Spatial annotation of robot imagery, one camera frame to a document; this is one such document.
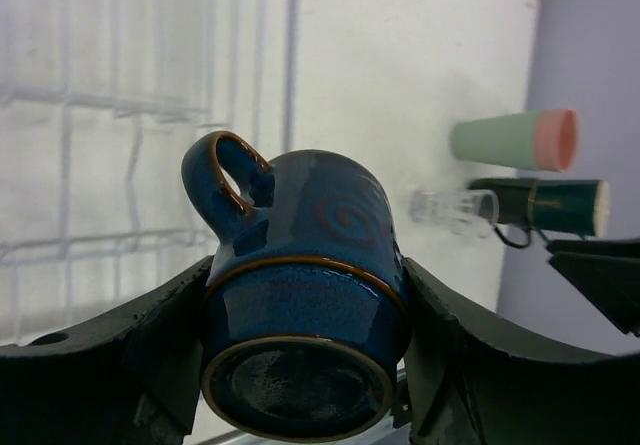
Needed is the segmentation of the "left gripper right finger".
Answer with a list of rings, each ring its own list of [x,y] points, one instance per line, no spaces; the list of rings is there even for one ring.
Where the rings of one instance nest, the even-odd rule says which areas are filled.
[[[404,361],[413,444],[636,444],[639,357],[527,330],[415,260]]]

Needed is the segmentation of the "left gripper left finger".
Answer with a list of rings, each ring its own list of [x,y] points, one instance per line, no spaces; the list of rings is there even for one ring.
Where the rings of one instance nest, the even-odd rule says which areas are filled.
[[[77,325],[2,346],[2,443],[182,443],[200,396],[196,315],[211,263]]]

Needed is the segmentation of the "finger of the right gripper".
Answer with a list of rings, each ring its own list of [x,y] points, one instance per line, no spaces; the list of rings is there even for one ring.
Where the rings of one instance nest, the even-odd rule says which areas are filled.
[[[621,333],[639,333],[639,240],[552,240],[549,264]]]

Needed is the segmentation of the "dark teal cup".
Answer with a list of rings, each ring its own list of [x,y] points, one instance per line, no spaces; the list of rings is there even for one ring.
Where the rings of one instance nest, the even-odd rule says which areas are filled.
[[[610,204],[605,180],[536,180],[527,202],[528,224],[536,230],[602,238]]]

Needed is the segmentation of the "black mug with handle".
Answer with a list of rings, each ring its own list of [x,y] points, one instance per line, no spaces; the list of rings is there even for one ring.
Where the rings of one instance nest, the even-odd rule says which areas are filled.
[[[493,230],[506,246],[518,250],[528,248],[532,242],[533,200],[537,187],[538,180],[534,178],[504,177],[478,178],[466,185],[468,190],[488,190],[496,195],[498,218]],[[498,224],[520,229],[524,233],[525,242],[511,241],[500,231]]]

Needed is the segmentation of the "pink cup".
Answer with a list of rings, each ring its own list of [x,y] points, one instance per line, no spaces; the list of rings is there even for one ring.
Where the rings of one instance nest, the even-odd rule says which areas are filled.
[[[537,170],[564,173],[574,164],[579,141],[578,114],[572,109],[542,111],[534,130]]]

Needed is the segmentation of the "light green plastic cup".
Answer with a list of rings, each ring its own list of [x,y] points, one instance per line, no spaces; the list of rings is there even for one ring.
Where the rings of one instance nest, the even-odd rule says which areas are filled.
[[[527,112],[457,123],[449,143],[459,160],[536,170],[534,137],[541,113]]]

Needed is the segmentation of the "blue cup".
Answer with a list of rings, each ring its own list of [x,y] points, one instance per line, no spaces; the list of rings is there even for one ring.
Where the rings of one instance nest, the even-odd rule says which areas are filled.
[[[412,330],[378,180],[324,150],[268,160],[229,131],[198,139],[181,175],[219,241],[198,312],[211,410],[250,434],[294,443],[375,425]]]

